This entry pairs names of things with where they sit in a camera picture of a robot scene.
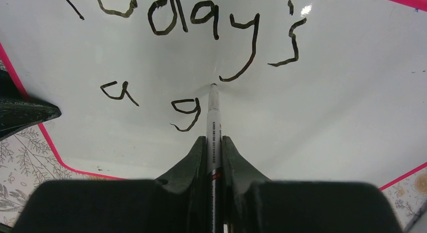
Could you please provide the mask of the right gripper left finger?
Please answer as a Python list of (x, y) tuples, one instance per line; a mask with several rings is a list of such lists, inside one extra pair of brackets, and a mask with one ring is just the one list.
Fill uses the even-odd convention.
[(41, 184), (14, 232), (203, 232), (206, 138), (156, 179)]

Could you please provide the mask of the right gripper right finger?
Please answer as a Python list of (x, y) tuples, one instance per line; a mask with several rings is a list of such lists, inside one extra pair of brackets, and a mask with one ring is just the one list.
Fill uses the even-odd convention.
[(364, 182), (271, 180), (222, 139), (229, 232), (402, 232), (383, 193)]

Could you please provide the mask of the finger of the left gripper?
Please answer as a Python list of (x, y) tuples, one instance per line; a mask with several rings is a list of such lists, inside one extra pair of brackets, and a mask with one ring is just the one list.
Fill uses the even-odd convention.
[(60, 116), (60, 109), (45, 101), (1, 97), (1, 140)]
[(18, 91), (9, 73), (1, 69), (1, 99), (25, 99)]

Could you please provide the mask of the black cap marker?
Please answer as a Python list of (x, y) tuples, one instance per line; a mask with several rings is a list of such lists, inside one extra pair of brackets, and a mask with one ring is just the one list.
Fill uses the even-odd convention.
[(206, 231), (223, 232), (222, 207), (222, 129), (219, 91), (211, 85), (208, 95), (206, 126), (207, 215)]

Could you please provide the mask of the pink framed whiteboard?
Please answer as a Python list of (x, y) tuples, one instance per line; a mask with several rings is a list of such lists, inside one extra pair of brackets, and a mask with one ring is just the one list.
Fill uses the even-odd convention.
[(1, 0), (1, 58), (58, 161), (154, 178), (206, 133), (271, 179), (377, 186), (426, 162), (426, 0)]

